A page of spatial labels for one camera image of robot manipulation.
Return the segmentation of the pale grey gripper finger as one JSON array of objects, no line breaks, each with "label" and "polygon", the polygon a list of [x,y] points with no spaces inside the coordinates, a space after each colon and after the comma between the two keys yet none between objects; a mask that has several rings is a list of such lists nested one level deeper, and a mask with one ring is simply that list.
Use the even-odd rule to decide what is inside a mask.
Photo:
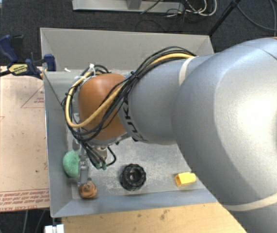
[{"label": "pale grey gripper finger", "polygon": [[85,185],[89,181],[89,169],[81,168],[79,172],[79,186]]}]

